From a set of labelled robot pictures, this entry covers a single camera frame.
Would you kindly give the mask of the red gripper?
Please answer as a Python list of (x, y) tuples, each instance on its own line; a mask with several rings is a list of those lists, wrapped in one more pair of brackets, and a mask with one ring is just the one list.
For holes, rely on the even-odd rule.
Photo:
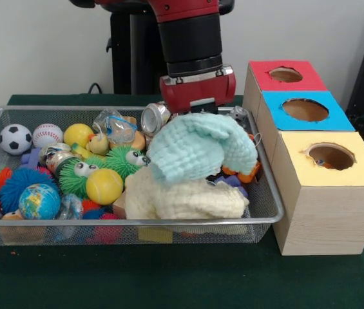
[(186, 77), (163, 76), (160, 91), (172, 113), (187, 113), (205, 104), (215, 107), (233, 102), (236, 77), (230, 65)]

